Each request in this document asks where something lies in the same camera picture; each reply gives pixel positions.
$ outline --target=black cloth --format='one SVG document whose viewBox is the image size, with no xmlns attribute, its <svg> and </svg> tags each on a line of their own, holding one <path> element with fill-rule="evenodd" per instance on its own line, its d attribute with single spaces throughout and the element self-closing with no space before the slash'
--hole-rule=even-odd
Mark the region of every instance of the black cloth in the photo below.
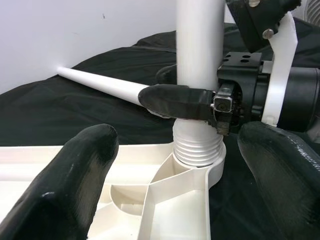
<svg viewBox="0 0 320 240">
<path fill-rule="evenodd" d="M 320 29 L 296 20 L 299 39 L 293 66 L 320 66 Z M 141 39 L 94 56 L 74 67 L 136 83 L 156 84 L 155 75 L 176 63 L 175 32 Z M 234 24 L 225 25 L 223 53 L 246 52 Z M 270 60 L 270 47 L 261 50 Z M 53 76 L 0 95 L 0 146 L 63 145 L 86 127 L 106 123 L 120 144 L 162 144 L 173 140 L 172 119 L 142 107 Z M 227 148 L 222 179 L 209 191 L 211 237 L 215 240 L 283 240 L 244 162 L 237 136 L 224 138 Z M 310 143 L 320 153 L 318 145 Z"/>
</svg>

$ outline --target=white pole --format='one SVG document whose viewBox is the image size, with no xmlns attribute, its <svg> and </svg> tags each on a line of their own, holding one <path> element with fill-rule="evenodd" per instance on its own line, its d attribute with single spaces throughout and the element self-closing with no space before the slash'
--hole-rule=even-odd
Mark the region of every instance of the white pole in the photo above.
<svg viewBox="0 0 320 240">
<path fill-rule="evenodd" d="M 177 83 L 217 90 L 223 57 L 224 0 L 177 1 Z M 174 156 L 184 164 L 204 167 L 224 153 L 223 137 L 206 122 L 177 119 L 173 126 Z"/>
<path fill-rule="evenodd" d="M 57 73 L 60 76 L 75 81 L 79 84 L 83 84 L 139 106 L 142 106 L 138 99 L 140 91 L 146 87 L 149 87 L 148 85 L 143 85 L 140 83 L 120 80 L 108 76 L 101 76 L 65 67 L 59 67 L 57 69 Z"/>
</svg>

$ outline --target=white plastic stand base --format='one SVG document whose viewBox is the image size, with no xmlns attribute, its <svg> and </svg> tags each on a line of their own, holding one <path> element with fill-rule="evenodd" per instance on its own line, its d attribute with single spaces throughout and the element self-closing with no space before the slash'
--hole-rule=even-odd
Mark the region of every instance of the white plastic stand base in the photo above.
<svg viewBox="0 0 320 240">
<path fill-rule="evenodd" d="M 0 147 L 0 222 L 61 148 Z M 176 161 L 172 151 L 172 143 L 120 146 L 90 240 L 211 239 L 209 188 L 220 180 L 224 158 L 196 168 Z"/>
</svg>

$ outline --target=threaded white base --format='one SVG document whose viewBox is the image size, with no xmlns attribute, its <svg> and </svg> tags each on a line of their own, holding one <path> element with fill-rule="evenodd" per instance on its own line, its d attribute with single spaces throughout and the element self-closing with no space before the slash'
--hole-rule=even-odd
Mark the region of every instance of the threaded white base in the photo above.
<svg viewBox="0 0 320 240">
<path fill-rule="evenodd" d="M 177 119 L 173 125 L 173 154 L 182 163 L 205 167 L 225 158 L 223 136 L 206 122 Z"/>
</svg>

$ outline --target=white plastic bracket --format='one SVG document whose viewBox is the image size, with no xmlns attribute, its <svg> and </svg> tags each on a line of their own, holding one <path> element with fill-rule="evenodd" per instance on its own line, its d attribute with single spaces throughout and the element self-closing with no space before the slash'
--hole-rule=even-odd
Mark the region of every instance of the white plastic bracket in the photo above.
<svg viewBox="0 0 320 240">
<path fill-rule="evenodd" d="M 281 19 L 278 33 L 269 42 L 273 50 L 273 65 L 261 121 L 276 127 L 298 45 L 296 26 L 290 12 Z"/>
</svg>

